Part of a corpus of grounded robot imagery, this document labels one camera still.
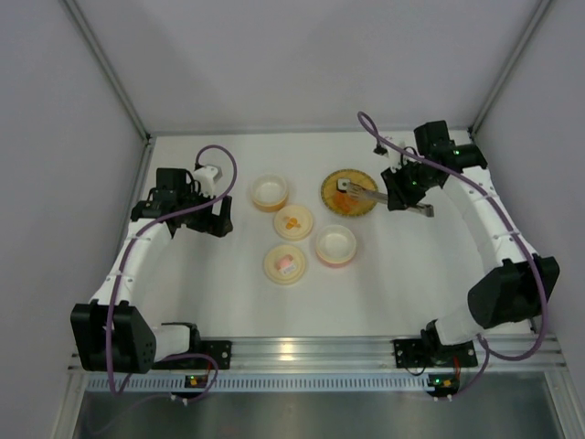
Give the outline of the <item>metal tongs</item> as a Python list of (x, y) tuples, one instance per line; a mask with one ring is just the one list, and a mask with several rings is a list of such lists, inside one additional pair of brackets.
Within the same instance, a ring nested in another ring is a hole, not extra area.
[(354, 183), (351, 183), (351, 186), (346, 193), (355, 199), (374, 201), (379, 204), (384, 204), (389, 211), (406, 210), (421, 214), (426, 218), (434, 217), (434, 207), (431, 204), (418, 203), (416, 205), (408, 206), (395, 196), (390, 196), (376, 190), (366, 189)]

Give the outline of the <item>sushi roll piece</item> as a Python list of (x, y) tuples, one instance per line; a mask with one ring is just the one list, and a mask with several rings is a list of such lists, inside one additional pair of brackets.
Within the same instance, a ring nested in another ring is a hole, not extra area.
[(346, 193), (351, 186), (351, 180), (348, 178), (338, 178), (336, 186), (338, 191)]

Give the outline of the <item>fried food piece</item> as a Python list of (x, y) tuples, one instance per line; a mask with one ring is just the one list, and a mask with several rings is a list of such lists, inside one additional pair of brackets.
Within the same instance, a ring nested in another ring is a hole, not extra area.
[(335, 193), (333, 204), (336, 210), (349, 214), (359, 208), (360, 202), (346, 193)]

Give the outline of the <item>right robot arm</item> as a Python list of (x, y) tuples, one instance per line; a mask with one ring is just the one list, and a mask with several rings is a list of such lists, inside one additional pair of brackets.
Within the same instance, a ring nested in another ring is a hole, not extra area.
[(456, 145), (444, 121), (425, 123), (414, 136), (417, 159), (381, 175), (388, 210), (422, 210), (427, 192), (441, 188), (460, 212), (484, 267), (463, 303), (430, 322), (427, 331), (439, 344), (455, 346), (541, 315), (559, 276), (558, 262), (539, 256), (509, 218), (479, 147)]

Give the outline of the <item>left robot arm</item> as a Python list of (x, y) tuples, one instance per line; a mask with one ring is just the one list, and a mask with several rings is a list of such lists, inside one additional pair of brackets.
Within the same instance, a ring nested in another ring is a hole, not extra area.
[(197, 325), (153, 324), (141, 314), (150, 275), (182, 227), (222, 238), (232, 232), (231, 197), (211, 201), (222, 175), (219, 166), (159, 168), (155, 185), (131, 212), (126, 238), (105, 281), (87, 304), (76, 304), (70, 323), (81, 366), (88, 371), (145, 374), (151, 369), (186, 369), (205, 344)]

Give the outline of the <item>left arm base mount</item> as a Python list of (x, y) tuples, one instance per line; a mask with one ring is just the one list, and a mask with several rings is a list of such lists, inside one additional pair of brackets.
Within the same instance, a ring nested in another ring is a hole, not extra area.
[(204, 339), (197, 353), (175, 354), (170, 359), (156, 362), (153, 369), (160, 370), (195, 370), (214, 369), (210, 357), (219, 370), (230, 369), (232, 341), (227, 339)]

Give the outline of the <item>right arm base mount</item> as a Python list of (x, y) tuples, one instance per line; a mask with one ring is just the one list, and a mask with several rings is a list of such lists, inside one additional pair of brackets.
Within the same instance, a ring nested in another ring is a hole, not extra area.
[(473, 342), (443, 345), (435, 321), (423, 328), (417, 337), (397, 338), (392, 344), (399, 369), (454, 368), (456, 361), (461, 368), (478, 366)]

